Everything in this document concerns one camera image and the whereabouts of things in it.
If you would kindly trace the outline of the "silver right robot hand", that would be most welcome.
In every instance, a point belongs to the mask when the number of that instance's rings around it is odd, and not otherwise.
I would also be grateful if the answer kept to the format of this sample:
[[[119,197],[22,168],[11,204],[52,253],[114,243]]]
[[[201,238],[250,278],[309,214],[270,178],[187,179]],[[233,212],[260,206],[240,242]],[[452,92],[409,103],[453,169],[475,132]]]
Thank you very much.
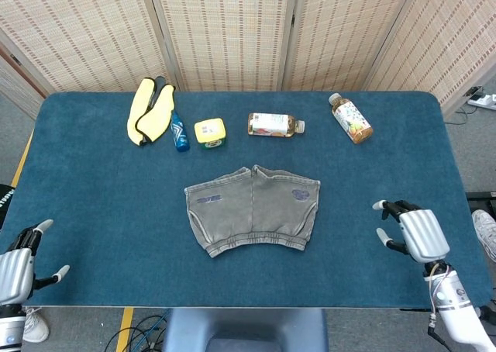
[[[403,243],[394,241],[383,229],[376,229],[385,247],[409,255],[420,264],[442,261],[446,258],[450,246],[432,210],[423,209],[405,200],[396,202],[380,200],[375,202],[372,208],[382,211],[383,220],[392,216],[400,226]]]

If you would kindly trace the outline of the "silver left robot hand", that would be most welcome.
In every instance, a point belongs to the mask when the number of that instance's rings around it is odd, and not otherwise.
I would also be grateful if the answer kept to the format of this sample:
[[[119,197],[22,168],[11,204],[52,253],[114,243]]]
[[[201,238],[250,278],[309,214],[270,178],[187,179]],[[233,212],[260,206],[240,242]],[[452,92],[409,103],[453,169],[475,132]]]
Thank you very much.
[[[23,229],[1,255],[1,306],[22,305],[35,290],[62,281],[71,269],[64,265],[47,278],[37,279],[35,257],[43,234],[53,225],[52,219]]]

